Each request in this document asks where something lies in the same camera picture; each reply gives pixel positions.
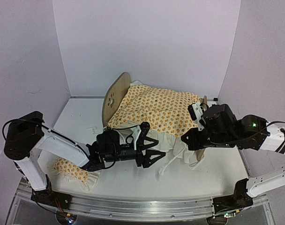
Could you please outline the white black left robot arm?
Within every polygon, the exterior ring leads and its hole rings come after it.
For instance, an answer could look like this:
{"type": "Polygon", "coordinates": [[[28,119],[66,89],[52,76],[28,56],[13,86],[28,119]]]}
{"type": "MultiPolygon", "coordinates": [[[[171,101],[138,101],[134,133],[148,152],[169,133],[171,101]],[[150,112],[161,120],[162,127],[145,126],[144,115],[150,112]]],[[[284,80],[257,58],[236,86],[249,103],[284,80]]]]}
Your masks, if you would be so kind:
{"type": "Polygon", "coordinates": [[[2,127],[4,154],[14,161],[29,181],[33,200],[68,210],[72,196],[52,189],[51,181],[38,163],[37,151],[50,152],[75,164],[85,172],[110,169],[116,162],[134,160],[137,167],[149,168],[166,153],[154,150],[159,141],[148,137],[150,124],[142,122],[127,128],[104,128],[93,144],[76,142],[44,124],[43,114],[31,112],[7,121],[2,127]]]}

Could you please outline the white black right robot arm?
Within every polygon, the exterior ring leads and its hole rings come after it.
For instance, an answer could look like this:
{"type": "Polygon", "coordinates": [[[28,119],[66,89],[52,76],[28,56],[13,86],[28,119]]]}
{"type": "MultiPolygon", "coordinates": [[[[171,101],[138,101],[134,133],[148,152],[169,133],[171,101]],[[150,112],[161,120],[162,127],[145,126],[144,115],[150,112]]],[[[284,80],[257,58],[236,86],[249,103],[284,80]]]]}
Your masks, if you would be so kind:
{"type": "MultiPolygon", "coordinates": [[[[236,119],[229,105],[203,103],[188,106],[196,128],[189,129],[181,140],[190,151],[206,148],[237,148],[238,150],[270,151],[285,155],[285,122],[269,122],[256,115],[236,119]]],[[[285,165],[262,176],[248,177],[236,182],[234,193],[212,200],[214,215],[236,213],[253,205],[253,198],[285,186],[285,165]]]]}

